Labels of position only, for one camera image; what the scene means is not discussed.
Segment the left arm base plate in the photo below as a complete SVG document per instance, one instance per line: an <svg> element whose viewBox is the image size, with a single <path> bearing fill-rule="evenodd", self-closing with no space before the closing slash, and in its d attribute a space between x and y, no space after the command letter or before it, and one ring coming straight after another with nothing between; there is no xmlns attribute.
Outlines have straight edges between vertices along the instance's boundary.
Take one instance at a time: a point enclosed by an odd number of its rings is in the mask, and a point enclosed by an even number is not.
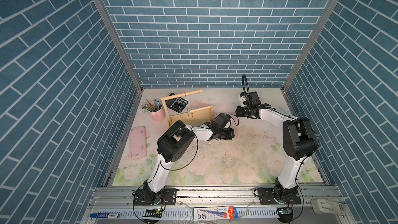
<svg viewBox="0 0 398 224"><path fill-rule="evenodd" d="M153 193L150 189L137 189L132 193L134 205L175 205L177 197L176 188L165 188L158 193Z"/></svg>

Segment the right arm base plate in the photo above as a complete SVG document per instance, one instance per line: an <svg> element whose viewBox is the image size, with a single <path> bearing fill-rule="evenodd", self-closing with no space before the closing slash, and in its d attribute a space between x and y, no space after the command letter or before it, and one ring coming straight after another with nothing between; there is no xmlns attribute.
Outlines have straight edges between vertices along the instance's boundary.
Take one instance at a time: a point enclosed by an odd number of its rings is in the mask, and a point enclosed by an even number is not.
<svg viewBox="0 0 398 224"><path fill-rule="evenodd" d="M259 198L261 205L272 204L301 204L302 198L298 188L282 189L276 188L257 188L254 194Z"/></svg>

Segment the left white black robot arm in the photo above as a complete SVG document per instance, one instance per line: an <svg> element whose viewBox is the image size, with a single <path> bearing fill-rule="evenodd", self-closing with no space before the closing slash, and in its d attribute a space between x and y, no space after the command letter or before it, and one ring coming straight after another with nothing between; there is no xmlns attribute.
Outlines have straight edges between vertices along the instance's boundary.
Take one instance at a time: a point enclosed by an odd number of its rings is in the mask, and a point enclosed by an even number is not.
<svg viewBox="0 0 398 224"><path fill-rule="evenodd" d="M157 141L157 162L150 178L143 183L143 190L152 203L157 203L163 194L166 179L173 171L173 163L187 151L192 141L230 141L235 137L233 124L238 121L231 115L221 113L214 120L201 125L187 125L178 120Z"/></svg>

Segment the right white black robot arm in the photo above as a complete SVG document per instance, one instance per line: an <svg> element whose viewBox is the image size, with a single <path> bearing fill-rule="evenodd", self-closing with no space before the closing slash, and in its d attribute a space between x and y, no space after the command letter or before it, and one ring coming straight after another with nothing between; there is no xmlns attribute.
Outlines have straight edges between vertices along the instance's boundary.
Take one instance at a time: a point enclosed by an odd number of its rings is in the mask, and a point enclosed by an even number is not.
<svg viewBox="0 0 398 224"><path fill-rule="evenodd" d="M292 117L278 112L269 104L262 104L256 91L242 92L236 116L267 121L283 131L286 153L282 172L274 183L274 199L283 204L298 196L298 176L306 159L318 148L318 139L307 118Z"/></svg>

